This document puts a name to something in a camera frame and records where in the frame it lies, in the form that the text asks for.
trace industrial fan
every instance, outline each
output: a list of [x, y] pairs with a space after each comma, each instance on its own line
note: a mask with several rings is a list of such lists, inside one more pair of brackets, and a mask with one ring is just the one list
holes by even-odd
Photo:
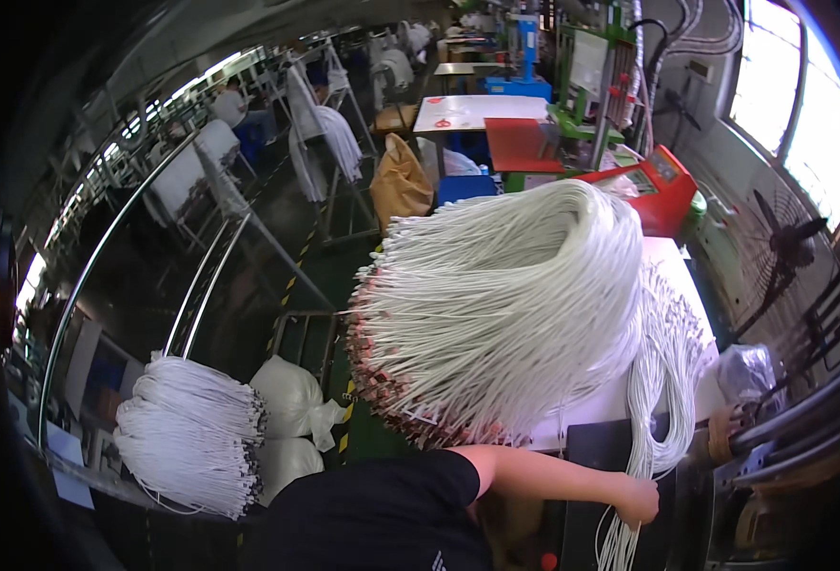
[[768, 236], [754, 236], [754, 239], [761, 243], [754, 256], [758, 270], [756, 289], [762, 292], [761, 303], [749, 319], [734, 332], [734, 339], [744, 335], [791, 287], [797, 277], [798, 268], [805, 268], [813, 263], [814, 236], [826, 225], [826, 219], [823, 217], [804, 220], [806, 214], [797, 201], [782, 201], [782, 205], [779, 205], [776, 200], [776, 209], [773, 210], [758, 190], [753, 189], [753, 197], [762, 212], [762, 225], [768, 226], [769, 231]]

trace blue machine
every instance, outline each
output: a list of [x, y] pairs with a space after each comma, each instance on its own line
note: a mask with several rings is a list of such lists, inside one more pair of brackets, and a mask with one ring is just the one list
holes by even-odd
[[520, 78], [486, 78], [486, 92], [490, 95], [527, 95], [542, 97], [550, 102], [553, 88], [543, 79], [534, 77], [534, 60], [537, 59], [538, 17], [524, 14], [510, 14], [518, 22], [518, 34], [524, 47]]

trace white shirt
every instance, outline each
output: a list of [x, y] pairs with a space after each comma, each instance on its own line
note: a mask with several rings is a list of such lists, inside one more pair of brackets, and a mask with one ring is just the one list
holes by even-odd
[[230, 127], [235, 127], [245, 118], [245, 112], [240, 111], [240, 107], [245, 107], [245, 101], [235, 89], [226, 89], [213, 101], [213, 112]]

